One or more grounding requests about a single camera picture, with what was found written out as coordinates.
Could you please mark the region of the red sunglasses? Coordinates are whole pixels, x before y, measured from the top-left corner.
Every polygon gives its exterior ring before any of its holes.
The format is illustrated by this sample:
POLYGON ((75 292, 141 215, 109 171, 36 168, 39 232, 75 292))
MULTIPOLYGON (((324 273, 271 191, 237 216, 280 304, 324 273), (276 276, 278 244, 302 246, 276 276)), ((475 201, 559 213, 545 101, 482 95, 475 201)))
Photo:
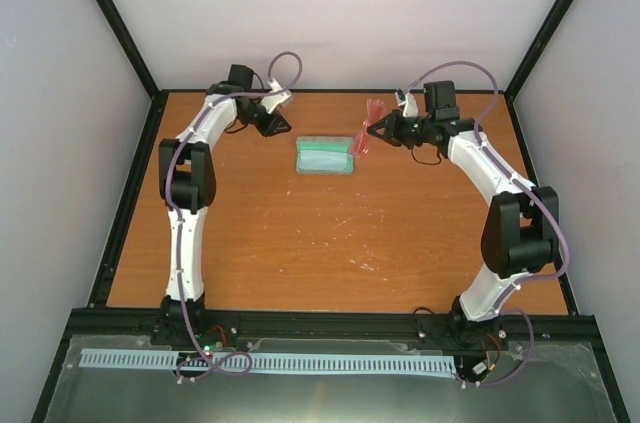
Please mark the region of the red sunglasses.
POLYGON ((386 112, 386 104, 379 99, 368 99, 366 103, 366 117, 361 125, 361 129, 356 134, 350 148, 350 154, 354 158, 363 157, 369 149, 371 136, 368 127, 383 118, 386 112))

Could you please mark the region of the grey glasses case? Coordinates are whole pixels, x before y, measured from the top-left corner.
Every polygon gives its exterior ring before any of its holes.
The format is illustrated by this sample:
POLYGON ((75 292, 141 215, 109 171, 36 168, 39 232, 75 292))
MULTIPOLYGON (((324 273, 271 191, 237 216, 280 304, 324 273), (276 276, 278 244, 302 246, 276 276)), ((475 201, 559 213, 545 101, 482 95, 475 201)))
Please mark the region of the grey glasses case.
POLYGON ((352 137, 300 136, 296 139, 298 174, 350 175, 354 171, 352 137))

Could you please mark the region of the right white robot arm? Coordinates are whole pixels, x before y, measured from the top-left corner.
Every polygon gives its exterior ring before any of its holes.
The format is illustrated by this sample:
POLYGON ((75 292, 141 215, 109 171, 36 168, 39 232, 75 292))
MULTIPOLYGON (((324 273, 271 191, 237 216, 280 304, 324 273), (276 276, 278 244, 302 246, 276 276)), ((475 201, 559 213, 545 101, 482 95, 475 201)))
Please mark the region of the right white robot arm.
POLYGON ((480 240, 483 264, 448 315, 449 338, 456 345, 470 345, 527 279, 557 260, 558 195, 522 176, 495 150, 477 120, 461 116, 453 82, 427 83, 423 94, 424 115, 414 96, 399 90, 396 109, 368 125, 367 132, 394 147, 435 147, 488 205, 480 240))

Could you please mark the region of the light blue cleaning cloth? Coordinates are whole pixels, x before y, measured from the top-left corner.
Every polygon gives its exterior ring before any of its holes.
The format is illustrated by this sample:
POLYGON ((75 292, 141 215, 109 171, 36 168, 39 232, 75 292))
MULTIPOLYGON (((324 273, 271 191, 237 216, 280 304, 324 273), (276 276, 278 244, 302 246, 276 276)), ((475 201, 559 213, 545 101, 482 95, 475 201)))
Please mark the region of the light blue cleaning cloth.
POLYGON ((349 157, 341 152, 304 150, 298 155, 298 169, 301 172, 342 173, 349 169, 349 157))

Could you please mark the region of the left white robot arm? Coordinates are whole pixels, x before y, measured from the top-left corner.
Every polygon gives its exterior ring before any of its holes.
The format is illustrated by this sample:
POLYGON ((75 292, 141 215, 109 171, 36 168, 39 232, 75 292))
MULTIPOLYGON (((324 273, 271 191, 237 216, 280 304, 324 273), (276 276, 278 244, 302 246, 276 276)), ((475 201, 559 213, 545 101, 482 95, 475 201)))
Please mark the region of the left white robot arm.
POLYGON ((170 274, 161 302, 163 324, 186 345, 201 343, 208 333, 202 276, 206 217, 217 181, 212 150, 235 122, 253 126, 264 137, 291 130, 279 108, 293 99, 273 69, 252 89, 253 69, 233 64, 226 80, 213 84, 187 127, 158 147, 159 191, 170 223, 170 274))

